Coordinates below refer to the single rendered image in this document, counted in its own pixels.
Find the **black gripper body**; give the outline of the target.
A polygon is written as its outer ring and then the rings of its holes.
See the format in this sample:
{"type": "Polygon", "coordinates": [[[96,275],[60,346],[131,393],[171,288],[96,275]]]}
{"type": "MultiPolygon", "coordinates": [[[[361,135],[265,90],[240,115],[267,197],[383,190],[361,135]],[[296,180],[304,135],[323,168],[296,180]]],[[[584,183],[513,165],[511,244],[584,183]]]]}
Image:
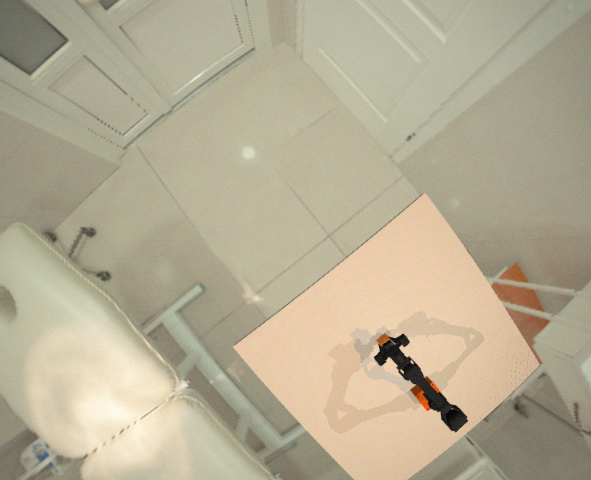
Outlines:
{"type": "MultiPolygon", "coordinates": [[[[403,345],[403,347],[405,348],[408,344],[409,344],[409,339],[406,337],[405,334],[401,334],[398,339],[396,340],[396,346],[400,347],[401,345],[403,345]]],[[[380,366],[383,366],[383,364],[386,363],[386,359],[388,358],[388,356],[385,354],[383,355],[381,354],[377,354],[374,359],[376,360],[376,363],[378,363],[380,366]]]]}

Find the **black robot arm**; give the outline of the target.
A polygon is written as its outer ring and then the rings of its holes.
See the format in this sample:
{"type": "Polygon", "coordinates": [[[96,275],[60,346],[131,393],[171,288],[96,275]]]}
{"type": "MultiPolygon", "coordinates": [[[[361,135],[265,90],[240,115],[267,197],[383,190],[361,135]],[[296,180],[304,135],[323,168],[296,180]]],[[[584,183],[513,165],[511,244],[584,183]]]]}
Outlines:
{"type": "Polygon", "coordinates": [[[383,344],[381,349],[383,355],[387,355],[393,362],[397,364],[397,369],[400,375],[405,380],[410,380],[411,383],[418,385],[424,393],[423,396],[427,399],[430,409],[440,412],[442,422],[446,424],[451,431],[455,433],[468,422],[467,416],[457,405],[452,405],[447,402],[447,399],[439,392],[435,391],[430,383],[424,379],[424,374],[410,356],[405,356],[394,342],[388,340],[383,344]],[[411,363],[411,360],[414,364],[411,363]],[[401,372],[401,369],[404,373],[401,372]]]}

